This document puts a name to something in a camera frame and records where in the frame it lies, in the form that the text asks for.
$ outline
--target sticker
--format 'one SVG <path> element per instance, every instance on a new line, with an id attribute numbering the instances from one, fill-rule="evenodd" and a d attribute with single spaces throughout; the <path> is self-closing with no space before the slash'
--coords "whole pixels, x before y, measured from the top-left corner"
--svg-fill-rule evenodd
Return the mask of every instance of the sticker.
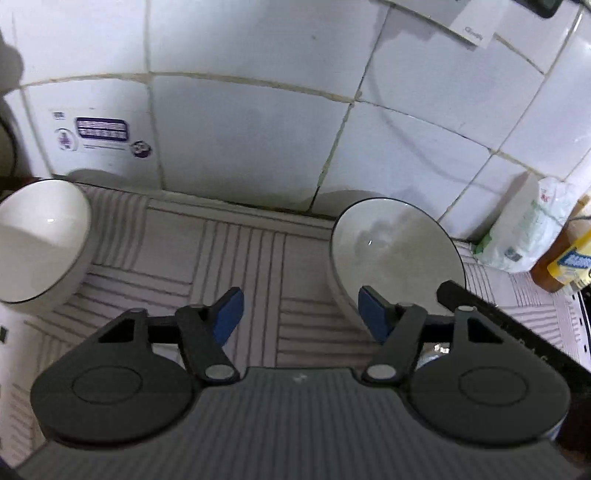
<path id="1" fill-rule="evenodd" d="M 107 157 L 103 160 L 108 162 L 136 158 L 154 161 L 154 134 L 146 111 L 55 106 L 49 109 L 48 117 L 52 153 L 69 157 L 75 152 L 74 156 L 85 155 L 92 162 L 101 161 L 99 155 Z"/>
<path id="2" fill-rule="evenodd" d="M 571 250 L 558 261 L 558 265 L 587 270 L 591 268 L 591 257 L 580 254 L 576 250 Z"/>
<path id="3" fill-rule="evenodd" d="M 134 142 L 129 147 L 130 147 L 131 153 L 133 153 L 134 157 L 147 158 L 152 154 L 152 147 L 150 147 L 143 140 L 139 140 L 137 142 Z"/>
<path id="4" fill-rule="evenodd" d="M 56 130 L 57 143 L 61 150 L 74 151 L 78 148 L 78 142 L 74 133 L 67 128 L 59 128 Z"/>
<path id="5" fill-rule="evenodd" d="M 79 116 L 75 120 L 78 135 L 86 140 L 128 142 L 129 126 L 125 120 Z"/>

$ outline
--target white ceramic tile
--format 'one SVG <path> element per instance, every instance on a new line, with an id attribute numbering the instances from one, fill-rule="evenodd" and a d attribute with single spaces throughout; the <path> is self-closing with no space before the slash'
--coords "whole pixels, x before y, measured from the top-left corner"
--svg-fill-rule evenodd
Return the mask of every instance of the white ceramic tile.
<path id="1" fill-rule="evenodd" d="M 566 181 L 575 186 L 577 196 L 579 197 L 591 189 L 591 153 L 585 156 Z"/>
<path id="2" fill-rule="evenodd" d="M 20 176 L 50 177 L 37 140 L 27 117 L 20 90 L 4 96 L 3 117 L 12 126 L 18 141 L 17 174 Z"/>
<path id="3" fill-rule="evenodd" d="M 307 208 L 347 104 L 215 80 L 156 77 L 168 190 Z"/>
<path id="4" fill-rule="evenodd" d="M 151 70 L 353 96 L 387 9 L 376 0 L 152 0 Z"/>
<path id="5" fill-rule="evenodd" d="M 552 73 L 502 150 L 565 178 L 591 148 L 591 15 L 585 13 Z"/>
<path id="6" fill-rule="evenodd" d="M 542 18 L 511 1 L 496 33 L 546 73 L 554 63 L 578 11 L 577 4 L 566 1 L 552 18 Z"/>
<path id="7" fill-rule="evenodd" d="M 408 12 L 392 10 L 361 87 L 362 98 L 498 148 L 543 75 L 498 40 L 471 46 Z"/>
<path id="8" fill-rule="evenodd" d="M 27 88 L 27 98 L 55 173 L 114 186 L 160 185 L 146 85 L 115 79 L 48 83 Z M 78 117 L 124 121 L 129 138 L 84 139 L 76 128 Z M 150 155 L 133 155 L 132 145 L 138 141 L 151 146 Z"/>
<path id="9" fill-rule="evenodd" d="M 23 83 L 145 71 L 144 0 L 14 3 Z"/>
<path id="10" fill-rule="evenodd" d="M 526 178 L 526 169 L 494 156 L 457 203 L 441 219 L 446 232 L 460 239 L 480 239 Z"/>
<path id="11" fill-rule="evenodd" d="M 438 219 L 488 157 L 485 147 L 441 127 L 358 103 L 313 211 L 336 216 L 357 200 L 382 195 Z"/>

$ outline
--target tile grout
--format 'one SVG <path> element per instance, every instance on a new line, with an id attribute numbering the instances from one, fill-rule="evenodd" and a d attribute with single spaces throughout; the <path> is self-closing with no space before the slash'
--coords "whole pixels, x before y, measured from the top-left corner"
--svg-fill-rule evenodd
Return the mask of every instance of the tile grout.
<path id="1" fill-rule="evenodd" d="M 16 22 L 16 19 L 14 18 L 14 11 L 11 12 L 11 21 L 12 21 L 12 35 L 14 37 L 14 47 L 18 51 L 17 22 Z M 35 139 L 35 143 L 37 144 L 37 148 L 39 149 L 39 153 L 41 154 L 41 159 L 43 160 L 43 163 L 45 165 L 45 168 L 49 172 L 49 175 L 51 175 L 53 177 L 55 175 L 55 172 L 53 171 L 53 168 L 51 167 L 51 162 L 49 161 L 49 154 L 46 151 L 45 145 L 41 141 L 41 134 L 37 131 L 38 130 L 37 124 L 33 118 L 33 112 L 32 112 L 31 106 L 29 105 L 29 101 L 27 99 L 27 93 L 25 91 L 25 87 L 19 85 L 17 89 L 18 89 L 18 93 L 21 97 L 22 107 L 25 110 L 25 116 L 27 117 L 27 121 L 29 122 L 29 127 L 31 128 L 31 132 L 33 133 L 33 138 Z M 24 145 L 21 145 L 20 149 L 24 150 L 25 149 Z"/>
<path id="2" fill-rule="evenodd" d="M 522 53 L 520 50 L 518 50 L 513 45 L 511 45 L 511 43 L 508 40 L 505 40 L 503 37 L 501 37 L 497 33 L 495 33 L 493 37 L 495 39 L 497 39 L 500 43 L 502 43 L 505 47 L 507 47 L 509 50 L 511 50 L 513 53 L 519 55 L 522 59 L 524 59 L 527 63 L 529 63 L 533 68 L 535 68 L 538 72 L 540 72 L 544 77 L 546 76 L 546 74 L 544 73 L 544 71 L 540 67 L 538 67 L 534 63 L 533 60 L 531 60 L 528 57 L 526 57 L 524 53 Z"/>
<path id="3" fill-rule="evenodd" d="M 164 164 L 162 163 L 162 150 L 160 148 L 160 135 L 158 133 L 156 113 L 154 108 L 154 92 L 152 91 L 152 82 L 146 84 L 148 89 L 148 116 L 152 131 L 154 132 L 154 147 L 156 149 L 156 170 L 158 171 L 158 184 L 161 190 L 166 190 L 166 179 L 164 175 Z"/>
<path id="4" fill-rule="evenodd" d="M 488 165 L 488 163 L 491 161 L 492 157 L 494 157 L 494 156 L 495 156 L 495 154 L 493 152 L 491 152 L 490 156 L 486 159 L 486 162 L 484 162 L 482 167 L 480 167 L 480 169 L 476 172 L 476 174 L 472 177 L 472 179 L 468 182 L 468 184 L 464 187 L 464 189 L 460 192 L 460 194 L 456 197 L 456 199 L 453 202 L 451 202 L 451 204 L 446 208 L 445 212 L 443 212 L 443 214 L 437 219 L 437 223 L 440 223 L 443 220 L 443 218 L 449 212 L 452 211 L 452 209 L 455 207 L 455 205 L 460 201 L 460 199 L 468 191 L 468 188 L 470 188 L 470 186 L 474 183 L 474 181 L 476 180 L 476 177 L 478 175 L 480 175 L 480 172 L 485 169 L 485 167 Z"/>
<path id="5" fill-rule="evenodd" d="M 518 165 L 522 168 L 525 169 L 525 171 L 527 173 L 532 173 L 538 177 L 544 178 L 547 177 L 547 175 L 543 174 L 542 172 L 536 170 L 533 167 L 530 167 L 529 165 L 526 165 L 522 162 L 520 162 L 519 160 L 517 160 L 516 158 L 511 157 L 509 154 L 506 154 L 500 150 L 490 150 L 491 152 L 491 156 L 487 159 L 487 161 L 484 163 L 484 165 L 482 166 L 482 168 L 480 170 L 478 170 L 478 172 L 476 173 L 476 175 L 474 175 L 473 179 L 470 180 L 470 182 L 468 182 L 468 185 L 466 186 L 466 188 L 464 188 L 460 194 L 458 195 L 458 197 L 451 203 L 451 205 L 449 207 L 447 207 L 446 211 L 443 212 L 443 215 L 441 215 L 439 217 L 439 219 L 437 220 L 437 223 L 441 222 L 443 220 L 443 218 L 452 210 L 452 208 L 460 201 L 460 199 L 464 196 L 464 194 L 467 192 L 468 188 L 470 186 L 472 186 L 476 180 L 476 177 L 480 174 L 480 172 L 482 170 L 484 170 L 484 167 L 486 167 L 486 165 L 491 161 L 492 157 L 497 156 L 497 157 L 501 157 L 503 160 L 506 160 L 512 164 Z"/>
<path id="6" fill-rule="evenodd" d="M 456 132 L 455 130 L 452 130 L 451 128 L 449 128 L 449 127 L 445 127 L 444 125 L 436 124 L 436 123 L 434 123 L 434 122 L 431 122 L 431 121 L 429 121 L 429 120 L 426 120 L 426 119 L 424 119 L 424 118 L 421 118 L 421 117 L 419 117 L 419 116 L 416 116 L 416 115 L 411 115 L 410 113 L 403 112 L 402 110 L 396 110 L 395 108 L 391 108 L 391 107 L 389 107 L 389 106 L 380 105 L 380 104 L 378 104 L 378 103 L 373 103 L 373 102 L 370 102 L 370 101 L 368 101 L 368 100 L 359 100 L 359 99 L 358 99 L 358 100 L 356 100 L 356 101 L 357 101 L 358 103 L 367 103 L 368 105 L 377 106 L 377 107 L 380 107 L 380 108 L 384 108 L 384 109 L 386 109 L 386 110 L 389 110 L 389 111 L 391 111 L 391 112 L 400 113 L 401 115 L 405 115 L 405 116 L 409 116 L 409 117 L 411 117 L 411 118 L 415 118 L 416 120 L 420 120 L 421 122 L 425 122 L 425 123 L 427 123 L 427 124 L 434 125 L 435 127 L 439 127 L 439 128 L 441 128 L 441 129 L 443 129 L 443 130 L 446 130 L 446 131 L 450 132 L 451 134 L 455 134 L 455 135 L 457 135 L 458 137 L 465 138 L 466 140 L 469 140 L 469 141 L 471 141 L 471 142 L 475 143 L 476 145 L 480 145 L 481 147 L 484 147 L 484 148 L 486 148 L 486 149 L 487 149 L 489 152 L 491 152 L 491 153 L 495 151 L 495 149 L 494 149 L 494 148 L 492 148 L 492 147 L 488 147 L 487 145 L 485 145 L 485 144 L 483 144 L 483 143 L 480 143 L 479 141 L 477 141 L 477 140 L 474 140 L 473 138 L 470 138 L 470 137 L 467 137 L 467 136 L 465 136 L 465 135 L 462 135 L 461 133 L 458 133 L 458 132 Z"/>
<path id="7" fill-rule="evenodd" d="M 566 48 L 566 45 L 568 44 L 568 42 L 570 41 L 571 37 L 573 36 L 573 34 L 576 32 L 579 23 L 581 22 L 582 18 L 583 18 L 583 8 L 584 6 L 581 5 L 579 7 L 579 11 L 577 12 L 577 14 L 575 15 L 574 21 L 572 23 L 572 25 L 569 28 L 569 33 L 566 35 L 566 38 L 564 39 L 562 46 L 560 47 L 558 53 L 556 54 L 556 58 L 554 59 L 554 61 L 552 62 L 552 65 L 550 66 L 550 68 L 548 69 L 548 72 L 545 74 L 544 76 L 544 80 L 542 81 L 542 83 L 540 84 L 540 87 L 538 88 L 537 92 L 535 93 L 534 97 L 531 99 L 531 102 L 528 104 L 527 107 L 525 107 L 523 113 L 521 114 L 521 116 L 519 117 L 519 120 L 516 121 L 515 125 L 513 126 L 513 128 L 511 129 L 511 131 L 509 132 L 509 134 L 505 137 L 505 139 L 501 142 L 501 145 L 499 146 L 498 150 L 500 151 L 503 146 L 507 143 L 507 141 L 510 139 L 511 135 L 515 132 L 515 130 L 517 129 L 518 125 L 521 123 L 521 121 L 524 119 L 524 117 L 526 116 L 527 112 L 530 110 L 531 106 L 534 104 L 535 100 L 538 98 L 538 95 L 540 94 L 540 92 L 542 91 L 542 89 L 544 88 L 544 85 L 546 84 L 546 82 L 548 81 L 548 79 L 550 78 L 550 75 L 552 74 L 552 72 L 554 71 L 554 67 L 556 66 L 556 64 L 558 63 L 558 61 L 560 60 L 560 57 L 564 51 L 564 49 Z"/>
<path id="8" fill-rule="evenodd" d="M 374 57 L 374 53 L 375 53 L 376 49 L 378 48 L 379 41 L 382 38 L 382 34 L 384 33 L 384 27 L 386 26 L 386 22 L 388 21 L 388 16 L 390 15 L 390 12 L 392 10 L 394 10 L 392 7 L 388 7 L 388 11 L 386 12 L 386 15 L 384 15 L 384 21 L 382 23 L 382 26 L 379 29 L 379 34 L 375 40 L 374 47 L 372 48 L 372 50 L 369 54 L 369 59 L 368 59 L 367 63 L 365 64 L 365 68 L 363 69 L 363 74 L 361 75 L 361 80 L 359 81 L 359 85 L 357 86 L 355 96 L 352 99 L 352 101 L 350 102 L 349 106 L 347 107 L 347 111 L 345 112 L 345 115 L 343 117 L 343 121 L 341 122 L 340 128 L 336 133 L 335 141 L 333 142 L 333 145 L 330 149 L 329 156 L 326 158 L 324 165 L 322 165 L 322 170 L 321 170 L 320 175 L 318 177 L 316 192 L 314 192 L 314 196 L 312 197 L 312 201 L 310 202 L 310 206 L 306 210 L 307 212 L 311 212 L 311 210 L 314 206 L 314 202 L 316 201 L 316 197 L 318 196 L 318 193 L 320 192 L 320 188 L 322 187 L 322 184 L 324 183 L 324 179 L 326 178 L 326 175 L 328 174 L 328 170 L 330 168 L 330 164 L 332 163 L 332 159 L 335 156 L 336 149 L 339 146 L 340 137 L 343 135 L 343 132 L 345 131 L 345 124 L 349 120 L 349 115 L 351 115 L 351 111 L 355 107 L 355 102 L 358 101 L 359 98 L 361 97 L 361 86 L 363 85 L 363 81 L 365 80 L 365 76 L 369 70 L 369 65 L 371 64 L 371 61 Z"/>
<path id="9" fill-rule="evenodd" d="M 45 145 L 41 141 L 41 134 L 37 131 L 38 130 L 37 123 L 35 122 L 35 120 L 33 118 L 33 112 L 31 111 L 32 109 L 28 103 L 27 94 L 25 92 L 25 89 L 23 87 L 19 87 L 18 91 L 21 96 L 22 106 L 25 110 L 25 115 L 27 116 L 29 126 L 31 127 L 31 132 L 33 132 L 33 138 L 35 139 L 35 143 L 37 144 L 37 148 L 39 149 L 39 152 L 41 153 L 41 158 L 43 159 L 43 163 L 45 164 L 47 171 L 53 177 L 56 173 L 53 171 L 53 168 L 51 167 L 51 162 L 49 161 L 49 154 L 46 151 Z"/>
<path id="10" fill-rule="evenodd" d="M 150 72 L 150 13 L 152 11 L 152 0 L 144 0 L 144 68 Z"/>
<path id="11" fill-rule="evenodd" d="M 152 11 L 152 0 L 144 0 L 144 68 L 146 70 L 145 85 L 148 90 L 148 116 L 150 125 L 154 133 L 154 147 L 156 150 L 156 171 L 158 173 L 158 185 L 161 190 L 166 190 L 166 179 L 164 175 L 164 164 L 162 162 L 162 150 L 160 148 L 160 134 L 156 122 L 156 113 L 154 108 L 154 91 L 152 89 L 152 79 L 150 75 L 150 15 Z"/>
<path id="12" fill-rule="evenodd" d="M 31 82 L 21 85 L 21 87 L 31 87 L 46 85 L 49 83 L 66 83 L 76 82 L 80 80 L 126 80 L 130 82 L 138 83 L 149 83 L 154 77 L 187 77 L 202 80 L 215 80 L 218 82 L 225 83 L 237 83 L 242 85 L 252 85 L 260 87 L 274 88 L 278 90 L 286 90 L 289 92 L 303 93 L 306 95 L 313 95 L 326 98 L 333 102 L 339 103 L 351 103 L 354 98 L 347 97 L 345 95 L 338 95 L 337 93 L 325 92 L 323 90 L 317 90 L 309 87 L 301 87 L 290 83 L 275 82 L 273 80 L 261 80 L 247 77 L 237 77 L 232 75 L 218 75 L 214 73 L 202 73 L 202 72 L 148 72 L 148 73 L 98 73 L 92 75 L 76 75 L 70 77 L 61 77 L 55 79 L 40 80 L 38 82 Z"/>

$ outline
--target striped mat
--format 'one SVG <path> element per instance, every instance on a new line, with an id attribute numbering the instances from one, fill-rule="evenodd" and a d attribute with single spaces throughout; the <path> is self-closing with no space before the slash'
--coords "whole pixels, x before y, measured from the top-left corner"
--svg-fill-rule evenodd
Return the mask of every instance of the striped mat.
<path id="1" fill-rule="evenodd" d="M 44 441 L 28 400 L 35 377 L 133 307 L 167 315 L 240 287 L 245 313 L 224 350 L 241 372 L 250 365 L 362 368 L 375 352 L 326 285 L 332 222 L 177 194 L 80 187 L 100 233 L 84 283 L 51 313 L 5 314 L 0 323 L 0 455 L 11 465 Z M 456 245 L 472 292 L 591 368 L 577 297 L 547 294 L 528 274 L 478 265 L 470 245 Z M 154 350 L 181 363 L 175 347 Z"/>

